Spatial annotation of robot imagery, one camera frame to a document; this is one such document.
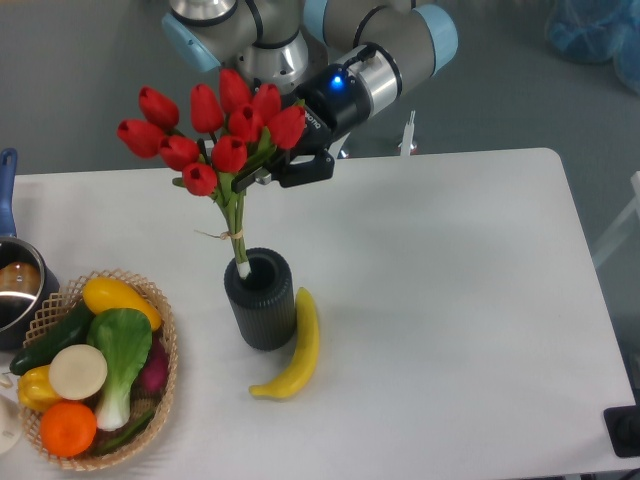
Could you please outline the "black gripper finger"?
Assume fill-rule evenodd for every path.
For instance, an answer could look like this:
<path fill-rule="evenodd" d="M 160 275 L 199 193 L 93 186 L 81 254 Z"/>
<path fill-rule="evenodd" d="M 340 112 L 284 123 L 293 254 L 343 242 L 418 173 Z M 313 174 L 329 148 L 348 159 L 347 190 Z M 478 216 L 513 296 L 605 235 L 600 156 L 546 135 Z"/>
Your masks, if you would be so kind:
<path fill-rule="evenodd" d="M 251 166 L 231 181 L 233 192 L 242 192 L 253 184 L 268 185 L 277 182 L 282 188 L 291 188 L 333 176 L 335 159 L 327 150 L 321 150 L 304 161 L 294 159 L 289 153 L 281 153 L 273 159 Z"/>

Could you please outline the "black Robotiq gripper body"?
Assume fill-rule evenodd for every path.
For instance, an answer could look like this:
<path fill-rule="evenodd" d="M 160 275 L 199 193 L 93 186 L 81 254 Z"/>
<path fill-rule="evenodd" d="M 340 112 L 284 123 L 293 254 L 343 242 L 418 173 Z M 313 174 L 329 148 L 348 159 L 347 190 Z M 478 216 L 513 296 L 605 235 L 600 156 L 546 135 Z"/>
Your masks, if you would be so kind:
<path fill-rule="evenodd" d="M 340 64 L 330 64 L 284 96 L 284 105 L 304 102 L 306 126 L 288 160 L 328 150 L 371 113 L 363 84 Z"/>

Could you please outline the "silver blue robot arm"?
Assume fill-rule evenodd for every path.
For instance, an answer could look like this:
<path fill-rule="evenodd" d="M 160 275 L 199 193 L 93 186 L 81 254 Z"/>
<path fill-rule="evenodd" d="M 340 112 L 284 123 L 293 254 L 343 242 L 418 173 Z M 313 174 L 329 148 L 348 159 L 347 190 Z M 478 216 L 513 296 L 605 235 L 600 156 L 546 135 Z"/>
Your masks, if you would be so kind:
<path fill-rule="evenodd" d="M 328 179 L 329 149 L 433 77 L 455 56 L 458 34 L 438 5 L 394 1 L 173 1 L 163 31 L 192 68 L 235 69 L 305 104 L 306 131 L 292 151 L 232 183 L 292 187 Z"/>

